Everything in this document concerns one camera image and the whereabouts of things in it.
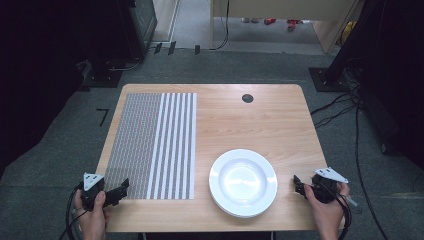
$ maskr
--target wooden table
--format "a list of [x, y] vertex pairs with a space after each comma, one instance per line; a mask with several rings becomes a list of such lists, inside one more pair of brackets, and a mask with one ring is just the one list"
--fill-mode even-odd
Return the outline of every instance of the wooden table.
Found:
[[[298, 85], [126, 85], [115, 110], [97, 174], [106, 172], [127, 94], [166, 92], [197, 93], [194, 199], [123, 199], [111, 208], [108, 231], [315, 229], [309, 204], [294, 192], [292, 178], [296, 174], [305, 183], [310, 183], [313, 170], [327, 165]], [[243, 102], [244, 94], [251, 94], [253, 102]], [[273, 166], [278, 179], [277, 196], [272, 205], [261, 215], [248, 219], [236, 218], [222, 211], [212, 199], [208, 185], [214, 161], [224, 152], [239, 148], [264, 156]]]
[[[360, 0], [230, 0], [228, 17], [314, 20], [313, 28], [324, 53], [334, 47]], [[214, 48], [214, 17], [227, 16], [228, 0], [212, 0], [210, 45]]]

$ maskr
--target wooden tabletop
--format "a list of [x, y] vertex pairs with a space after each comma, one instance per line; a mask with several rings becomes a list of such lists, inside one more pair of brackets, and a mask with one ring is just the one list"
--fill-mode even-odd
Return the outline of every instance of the wooden tabletop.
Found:
[[[308, 202], [294, 192], [292, 179], [296, 174], [303, 182], [310, 183], [313, 170], [327, 165], [298, 85], [126, 85], [115, 110], [97, 174], [106, 172], [127, 94], [166, 92], [197, 93], [194, 199], [123, 199], [111, 208], [109, 232], [315, 229]], [[253, 102], [245, 103], [244, 94], [252, 95]], [[249, 149], [261, 154], [277, 174], [276, 198], [259, 216], [233, 217], [221, 210], [211, 196], [210, 169], [221, 154], [232, 149]]]

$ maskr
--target hand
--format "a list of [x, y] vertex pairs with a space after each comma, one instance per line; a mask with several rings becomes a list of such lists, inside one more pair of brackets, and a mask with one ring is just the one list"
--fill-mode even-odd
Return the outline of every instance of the hand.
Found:
[[[350, 189], [346, 183], [337, 184], [337, 188], [341, 195], [349, 195]], [[314, 192], [309, 185], [305, 184], [304, 189], [306, 197], [312, 206], [315, 225], [318, 228], [321, 240], [337, 240], [340, 221], [343, 219], [344, 215], [339, 202], [334, 200], [327, 204], [321, 203], [315, 198]]]
[[[105, 200], [105, 192], [99, 192], [94, 200], [93, 211], [86, 212], [78, 219], [84, 240], [103, 240], [106, 238], [106, 224], [109, 222], [110, 213], [103, 209]], [[75, 194], [74, 202], [77, 216], [83, 214], [85, 210], [82, 206], [80, 189]]]

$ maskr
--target black cable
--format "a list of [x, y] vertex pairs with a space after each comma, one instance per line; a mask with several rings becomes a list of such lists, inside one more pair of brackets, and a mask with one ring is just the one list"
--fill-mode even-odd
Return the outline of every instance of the black cable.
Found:
[[343, 215], [345, 217], [345, 224], [343, 226], [343, 231], [339, 236], [339, 240], [344, 239], [344, 237], [346, 236], [348, 229], [352, 223], [352, 214], [350, 212], [350, 208], [349, 208], [349, 204], [347, 204], [346, 200], [344, 200], [344, 198], [342, 197], [343, 201], [345, 202], [345, 204], [343, 204], [340, 199], [333, 193], [330, 191], [330, 189], [328, 189], [324, 184], [322, 184], [321, 182], [317, 181], [315, 182], [317, 184], [319, 184], [322, 188], [324, 188], [339, 204], [340, 207], [343, 209]]
[[75, 193], [77, 192], [78, 189], [82, 188], [82, 186], [83, 186], [83, 183], [80, 182], [77, 186], [74, 187], [74, 189], [71, 192], [71, 195], [69, 196], [68, 204], [67, 204], [67, 207], [66, 207], [66, 213], [65, 213], [65, 224], [66, 224], [65, 226], [66, 226], [66, 228], [65, 228], [65, 232], [68, 233], [68, 237], [69, 237], [70, 240], [75, 240], [75, 238], [72, 234], [72, 229], [70, 227], [68, 227], [68, 226], [72, 225], [72, 223], [73, 223], [73, 222], [71, 224], [69, 223], [69, 213], [71, 211], [71, 205], [72, 205], [72, 200], [74, 199], [74, 195], [75, 195]]
[[374, 212], [374, 209], [372, 207], [371, 201], [370, 201], [370, 199], [368, 197], [368, 193], [367, 193], [367, 191], [365, 189], [364, 182], [362, 180], [361, 168], [359, 167], [359, 151], [358, 151], [358, 149], [359, 149], [359, 120], [358, 120], [359, 107], [360, 107], [360, 104], [358, 104], [356, 106], [356, 116], [355, 116], [355, 119], [356, 119], [355, 120], [355, 125], [356, 125], [356, 140], [355, 140], [356, 169], [358, 170], [359, 182], [361, 184], [362, 191], [364, 192], [365, 199], [367, 200], [368, 208], [370, 209], [370, 212], [372, 214], [372, 217], [374, 218], [374, 222], [377, 224], [377, 227], [380, 230], [381, 234], [383, 235], [384, 239], [387, 240], [388, 238], [387, 238], [386, 234], [384, 233], [384, 230], [381, 227], [380, 222], [377, 219], [377, 216], [375, 215], [375, 212]]
[[217, 47], [217, 48], [210, 48], [209, 50], [219, 50], [219, 49], [221, 49], [221, 48], [223, 48], [226, 44], [227, 44], [227, 42], [228, 42], [228, 13], [229, 13], [229, 11], [230, 11], [230, 0], [228, 0], [227, 1], [227, 17], [226, 17], [226, 19], [225, 19], [225, 31], [226, 31], [226, 34], [225, 34], [225, 38], [224, 38], [224, 41], [221, 43], [221, 45], [219, 46], [219, 47]]
[[315, 129], [317, 129], [317, 128], [320, 128], [320, 127], [322, 127], [322, 126], [327, 125], [328, 123], [330, 123], [331, 121], [333, 121], [333, 120], [334, 120], [334, 119], [336, 119], [337, 117], [339, 117], [339, 116], [341, 116], [341, 115], [343, 115], [343, 114], [346, 114], [346, 113], [348, 113], [348, 112], [352, 111], [352, 109], [354, 109], [354, 108], [355, 108], [355, 105], [352, 105], [352, 106], [350, 106], [350, 107], [347, 107], [347, 108], [345, 108], [345, 109], [341, 110], [341, 111], [340, 111], [339, 113], [337, 113], [336, 115], [333, 115], [333, 116], [331, 116], [331, 117], [327, 117], [327, 118], [322, 119], [321, 121], [319, 121], [319, 122], [317, 122], [317, 123], [315, 123], [315, 124], [314, 124]]
[[336, 97], [331, 103], [324, 105], [323, 107], [320, 107], [318, 109], [313, 110], [311, 112], [311, 116], [314, 115], [315, 113], [319, 112], [319, 111], [322, 111], [324, 109], [329, 108], [331, 105], [335, 104], [337, 102], [337, 100], [339, 100], [340, 98], [347, 96], [347, 95], [350, 95], [350, 93], [343, 93], [343, 94], [339, 95], [338, 97]]
[[416, 190], [415, 190], [415, 185], [417, 184], [417, 182], [418, 182], [418, 179], [420, 179], [420, 177], [423, 175], [423, 173], [420, 173], [420, 174], [418, 174], [418, 176], [415, 178], [415, 180], [414, 180], [414, 184], [412, 185], [412, 192], [415, 192]]
[[72, 225], [82, 216], [82, 215], [84, 215], [84, 214], [86, 214], [88, 211], [85, 211], [85, 212], [83, 212], [83, 213], [81, 213], [81, 215], [79, 215], [78, 217], [76, 217], [76, 218], [74, 218], [73, 220], [72, 220], [72, 222], [69, 224], [69, 225], [67, 225], [66, 226], [66, 229], [62, 232], [62, 234], [60, 235], [60, 237], [59, 237], [59, 240], [61, 240], [64, 236], [65, 236], [65, 234], [68, 232], [68, 229], [71, 229], [71, 227], [72, 227]]
[[128, 70], [134, 69], [135, 67], [140, 65], [141, 61], [142, 61], [142, 58], [139, 58], [134, 65], [132, 65], [131, 67], [128, 67], [128, 68], [115, 68], [115, 67], [112, 66], [112, 68], [109, 68], [109, 71], [112, 71], [112, 72], [113, 71], [128, 71]]

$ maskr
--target striped mat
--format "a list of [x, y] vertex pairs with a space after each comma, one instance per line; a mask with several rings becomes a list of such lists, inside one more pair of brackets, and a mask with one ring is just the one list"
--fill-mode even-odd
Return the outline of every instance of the striped mat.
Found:
[[105, 190], [130, 180], [127, 199], [193, 199], [196, 93], [128, 94]]

